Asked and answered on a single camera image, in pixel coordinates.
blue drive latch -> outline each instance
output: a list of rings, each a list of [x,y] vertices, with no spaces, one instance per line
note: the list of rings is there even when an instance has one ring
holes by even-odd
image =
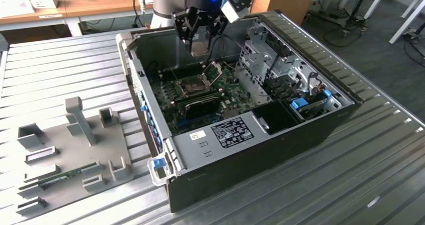
[[[298,98],[292,101],[292,106],[296,110],[306,105],[308,105],[308,102],[304,98]]]
[[[166,165],[165,158],[153,160],[153,169],[157,170]]]

gray carpet floor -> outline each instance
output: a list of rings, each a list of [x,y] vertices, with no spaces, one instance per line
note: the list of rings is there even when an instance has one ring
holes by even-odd
[[[329,9],[336,9],[334,0]],[[346,8],[353,8],[357,0],[350,0]],[[365,12],[373,0],[365,0],[358,15]],[[393,0],[382,0],[368,25],[369,29],[361,38],[348,47],[340,48],[329,45],[324,41],[324,34],[337,28],[337,26],[321,19],[312,18],[302,23],[304,29],[336,52],[337,55],[360,71],[366,78],[393,97],[402,106],[410,110],[421,120],[425,120],[425,67],[420,66],[405,54],[405,41],[401,38],[394,45],[388,43],[394,32],[404,23],[400,18],[406,10],[406,6]],[[144,22],[150,22],[150,15],[144,16]],[[131,28],[133,17],[117,18],[112,30]],[[97,25],[91,25],[99,30],[108,30],[112,19],[105,19]],[[412,27],[418,27],[425,22],[424,17],[418,17]],[[342,38],[336,31],[329,34],[329,39],[336,44],[358,37],[358,30],[348,38]],[[408,52],[417,60],[418,53],[408,45]]]

white sticker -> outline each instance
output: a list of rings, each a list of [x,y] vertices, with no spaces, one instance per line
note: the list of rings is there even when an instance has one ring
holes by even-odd
[[[39,16],[39,18],[51,18],[51,17],[63,17],[63,15],[61,14],[51,14],[51,15]]]
[[[192,139],[192,140],[196,140],[196,139],[200,139],[200,138],[202,138],[202,137],[205,137],[205,136],[206,136],[206,135],[205,135],[205,132],[201,130],[201,131],[194,132],[194,133],[190,134],[190,139]]]

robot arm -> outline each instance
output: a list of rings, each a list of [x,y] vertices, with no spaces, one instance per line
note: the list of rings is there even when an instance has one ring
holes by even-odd
[[[212,38],[221,35],[229,22],[249,12],[252,0],[185,0],[185,10],[172,14],[178,37],[193,56],[206,54]],[[206,27],[206,38],[193,43],[198,27]]]

white box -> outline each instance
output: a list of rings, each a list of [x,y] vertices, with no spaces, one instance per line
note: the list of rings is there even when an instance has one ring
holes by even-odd
[[[56,8],[57,0],[31,0],[33,8]]]

